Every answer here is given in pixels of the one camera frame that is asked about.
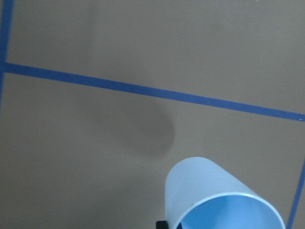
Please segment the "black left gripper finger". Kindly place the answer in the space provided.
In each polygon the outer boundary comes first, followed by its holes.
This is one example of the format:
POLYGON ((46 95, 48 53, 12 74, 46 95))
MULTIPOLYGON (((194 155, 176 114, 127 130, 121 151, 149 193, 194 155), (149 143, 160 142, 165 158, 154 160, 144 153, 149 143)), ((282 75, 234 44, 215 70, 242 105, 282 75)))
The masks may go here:
POLYGON ((156 222, 156 229, 168 229, 168 223, 166 220, 160 220, 156 222))

